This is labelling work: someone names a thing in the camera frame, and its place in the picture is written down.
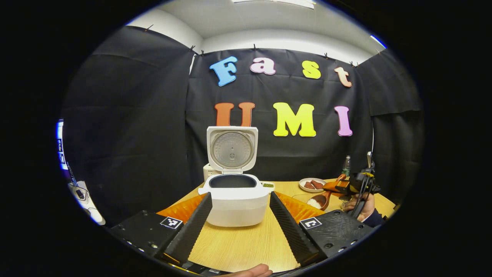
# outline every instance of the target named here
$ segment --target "black inner pot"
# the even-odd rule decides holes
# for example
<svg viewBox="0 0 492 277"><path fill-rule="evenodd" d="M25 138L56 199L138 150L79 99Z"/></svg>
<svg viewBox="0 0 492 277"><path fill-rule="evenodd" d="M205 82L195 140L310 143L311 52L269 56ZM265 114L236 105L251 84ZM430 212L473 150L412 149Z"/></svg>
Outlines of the black inner pot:
<svg viewBox="0 0 492 277"><path fill-rule="evenodd" d="M210 180L211 188L254 188L256 180L243 174L224 174Z"/></svg>

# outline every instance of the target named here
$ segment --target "blue letter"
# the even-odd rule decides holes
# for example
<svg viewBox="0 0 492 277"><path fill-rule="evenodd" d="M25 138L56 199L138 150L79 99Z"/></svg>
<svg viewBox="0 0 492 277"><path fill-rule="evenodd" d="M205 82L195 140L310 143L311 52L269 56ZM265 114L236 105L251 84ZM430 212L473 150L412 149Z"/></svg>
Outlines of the blue letter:
<svg viewBox="0 0 492 277"><path fill-rule="evenodd" d="M236 77L229 74L229 71L232 73L236 73L236 66L233 63L237 61L238 58L230 56L229 58L210 66L210 69L213 69L217 74L219 87L227 85L228 83L236 80Z"/></svg>

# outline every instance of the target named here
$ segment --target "human hand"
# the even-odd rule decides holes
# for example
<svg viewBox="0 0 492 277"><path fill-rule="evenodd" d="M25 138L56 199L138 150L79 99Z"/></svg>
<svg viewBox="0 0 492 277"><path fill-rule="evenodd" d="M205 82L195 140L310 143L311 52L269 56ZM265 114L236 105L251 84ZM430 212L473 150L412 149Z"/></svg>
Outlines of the human hand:
<svg viewBox="0 0 492 277"><path fill-rule="evenodd" d="M343 206L343 211L350 211L353 210L355 207L355 203L357 202L357 197L359 197L359 194L353 195L352 199L345 203ZM363 221L364 219L368 218L373 212L374 212L374 195L368 192L365 192L362 195L362 199L366 200L366 204L364 205L364 208L362 208L361 213L357 217L357 220Z"/></svg>
<svg viewBox="0 0 492 277"><path fill-rule="evenodd" d="M248 270L233 272L225 275L220 275L221 277L268 277L272 275L273 271L268 269L267 265L259 264L254 268Z"/></svg>

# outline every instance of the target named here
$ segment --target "ceiling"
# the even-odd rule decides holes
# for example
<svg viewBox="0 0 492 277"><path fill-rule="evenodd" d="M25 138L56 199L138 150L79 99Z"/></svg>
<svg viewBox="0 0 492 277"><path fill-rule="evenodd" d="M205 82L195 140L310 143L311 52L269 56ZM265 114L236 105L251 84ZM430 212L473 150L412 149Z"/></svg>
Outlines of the ceiling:
<svg viewBox="0 0 492 277"><path fill-rule="evenodd" d="M384 48L367 31L324 3L314 10L274 1L174 0L157 7L188 24L203 39L255 29L287 29L329 36L376 54Z"/></svg>

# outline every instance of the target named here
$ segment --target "wooden table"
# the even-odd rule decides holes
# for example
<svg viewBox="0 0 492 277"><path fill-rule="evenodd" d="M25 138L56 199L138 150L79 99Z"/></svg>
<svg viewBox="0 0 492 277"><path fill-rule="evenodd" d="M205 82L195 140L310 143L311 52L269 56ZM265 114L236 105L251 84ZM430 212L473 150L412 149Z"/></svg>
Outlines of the wooden table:
<svg viewBox="0 0 492 277"><path fill-rule="evenodd" d="M321 193L309 193L299 187L299 182L275 183L275 191L306 203L309 198ZM179 199L175 204L198 195L198 188ZM390 217L395 204L381 194L375 194L375 207L383 216ZM341 209L342 201L331 196L326 212ZM267 264L273 272L292 270L299 267L287 239L270 207L264 220L248 227L218 227L208 222L188 258L189 261L217 270L236 272Z"/></svg>

